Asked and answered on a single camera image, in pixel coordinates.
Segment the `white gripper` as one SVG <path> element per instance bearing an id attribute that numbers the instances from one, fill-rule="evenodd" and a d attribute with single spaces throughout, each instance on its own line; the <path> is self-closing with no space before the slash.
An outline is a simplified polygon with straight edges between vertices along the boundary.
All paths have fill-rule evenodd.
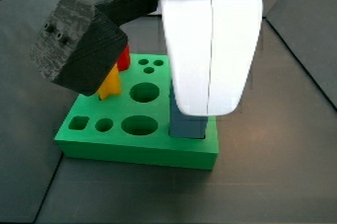
<path id="1" fill-rule="evenodd" d="M 187 115 L 231 113 L 243 96 L 263 0 L 162 0 L 175 99 Z"/>

